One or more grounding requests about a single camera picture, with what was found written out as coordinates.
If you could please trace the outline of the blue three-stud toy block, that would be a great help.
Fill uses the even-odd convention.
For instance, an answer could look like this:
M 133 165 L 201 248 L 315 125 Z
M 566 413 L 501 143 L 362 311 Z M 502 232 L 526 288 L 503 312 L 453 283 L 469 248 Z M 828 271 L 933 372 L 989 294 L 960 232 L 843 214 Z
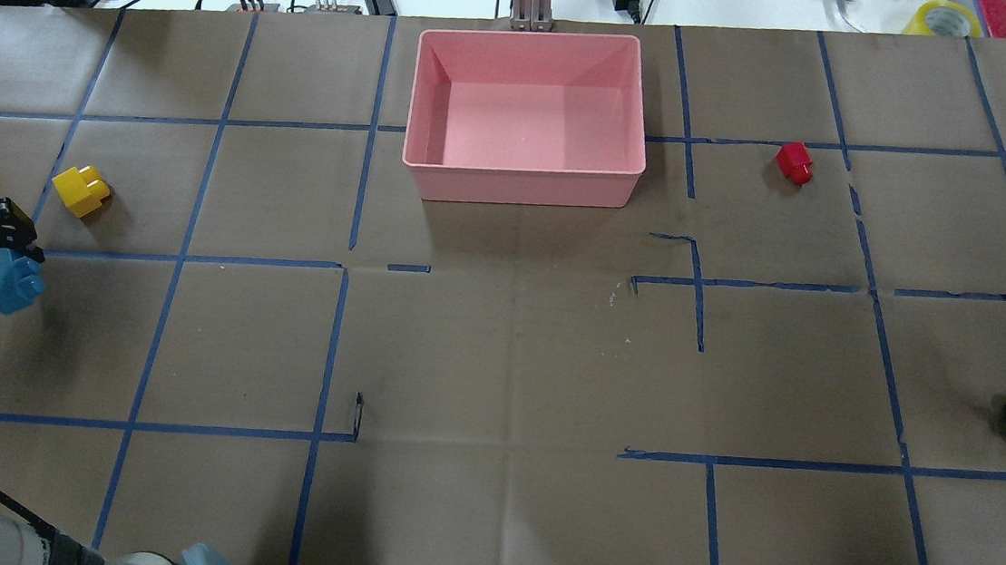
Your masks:
M 0 248 L 0 314 L 30 307 L 45 292 L 42 264 L 10 248 Z

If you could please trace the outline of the yellow two-stud toy block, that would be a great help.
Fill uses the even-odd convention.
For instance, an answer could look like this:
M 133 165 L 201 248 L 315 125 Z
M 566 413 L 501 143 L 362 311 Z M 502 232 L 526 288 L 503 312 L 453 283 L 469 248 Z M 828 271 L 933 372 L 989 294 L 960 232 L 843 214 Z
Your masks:
M 83 219 L 104 207 L 113 195 L 112 187 L 92 166 L 69 167 L 50 180 L 57 197 L 76 219 Z

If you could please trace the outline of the red one-stud toy block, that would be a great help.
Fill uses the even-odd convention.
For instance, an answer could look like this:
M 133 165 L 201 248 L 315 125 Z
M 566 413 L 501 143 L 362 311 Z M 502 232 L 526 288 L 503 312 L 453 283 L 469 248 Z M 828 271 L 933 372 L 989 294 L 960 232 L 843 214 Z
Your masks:
M 801 141 L 786 142 L 777 151 L 775 162 L 784 178 L 803 186 L 813 180 L 813 158 Z

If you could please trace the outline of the pink plastic box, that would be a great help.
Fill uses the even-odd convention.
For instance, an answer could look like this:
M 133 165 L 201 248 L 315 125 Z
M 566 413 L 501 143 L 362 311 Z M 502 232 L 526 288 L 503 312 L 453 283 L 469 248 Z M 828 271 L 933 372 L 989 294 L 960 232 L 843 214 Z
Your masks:
M 420 197 L 617 209 L 646 170 L 640 41 L 429 29 L 402 153 Z

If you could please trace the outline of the yellow tape roll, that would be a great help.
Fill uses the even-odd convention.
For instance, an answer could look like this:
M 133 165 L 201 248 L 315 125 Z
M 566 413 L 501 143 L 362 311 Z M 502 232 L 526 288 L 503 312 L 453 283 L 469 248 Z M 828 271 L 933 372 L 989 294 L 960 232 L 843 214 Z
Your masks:
M 948 0 L 927 1 L 905 24 L 901 34 L 950 37 L 982 36 L 979 17 L 967 7 Z

